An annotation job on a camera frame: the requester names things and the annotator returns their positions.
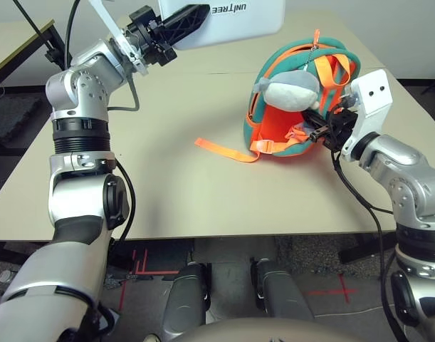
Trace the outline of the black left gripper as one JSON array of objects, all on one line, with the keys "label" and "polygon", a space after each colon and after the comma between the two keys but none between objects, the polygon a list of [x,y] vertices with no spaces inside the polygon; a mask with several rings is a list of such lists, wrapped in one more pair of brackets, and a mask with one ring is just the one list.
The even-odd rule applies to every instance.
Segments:
[{"label": "black left gripper", "polygon": [[194,33],[204,23],[209,14],[209,5],[186,4],[171,14],[167,14],[166,4],[160,4],[159,9],[162,22],[150,6],[132,12],[128,31],[136,36],[133,42],[147,65],[157,63],[165,66],[177,58],[173,45]]}]

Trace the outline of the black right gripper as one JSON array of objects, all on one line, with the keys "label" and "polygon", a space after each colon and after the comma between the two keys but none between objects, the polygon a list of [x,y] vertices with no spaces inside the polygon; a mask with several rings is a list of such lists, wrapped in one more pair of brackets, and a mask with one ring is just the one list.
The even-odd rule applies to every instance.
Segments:
[{"label": "black right gripper", "polygon": [[328,111],[326,119],[314,110],[304,110],[301,114],[308,127],[317,128],[309,134],[309,140],[322,138],[329,150],[341,150],[355,126],[355,112],[344,108]]}]

